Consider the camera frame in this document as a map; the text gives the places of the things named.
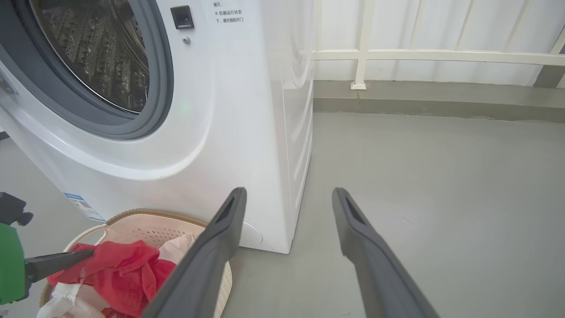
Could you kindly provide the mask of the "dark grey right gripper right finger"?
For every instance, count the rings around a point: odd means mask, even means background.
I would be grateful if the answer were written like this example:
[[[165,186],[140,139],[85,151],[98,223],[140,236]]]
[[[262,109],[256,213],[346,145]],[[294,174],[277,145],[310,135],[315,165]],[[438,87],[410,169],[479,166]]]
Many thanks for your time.
[[[346,189],[331,195],[343,255],[355,267],[368,318],[436,318],[437,312]]]

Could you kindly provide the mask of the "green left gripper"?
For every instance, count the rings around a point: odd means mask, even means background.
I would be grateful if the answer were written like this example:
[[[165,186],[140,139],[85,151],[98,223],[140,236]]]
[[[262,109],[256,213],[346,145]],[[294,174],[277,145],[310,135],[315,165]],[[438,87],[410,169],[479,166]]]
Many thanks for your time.
[[[0,224],[0,304],[24,298],[26,283],[35,283],[72,268],[94,255],[93,249],[26,258],[15,228]]]

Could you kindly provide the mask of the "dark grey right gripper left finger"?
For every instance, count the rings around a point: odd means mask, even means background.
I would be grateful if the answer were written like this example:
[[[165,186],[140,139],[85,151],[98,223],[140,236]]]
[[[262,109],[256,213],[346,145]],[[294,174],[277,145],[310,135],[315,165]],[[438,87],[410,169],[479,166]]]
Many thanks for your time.
[[[247,191],[233,189],[149,302],[143,318],[213,318],[225,265],[239,248]]]

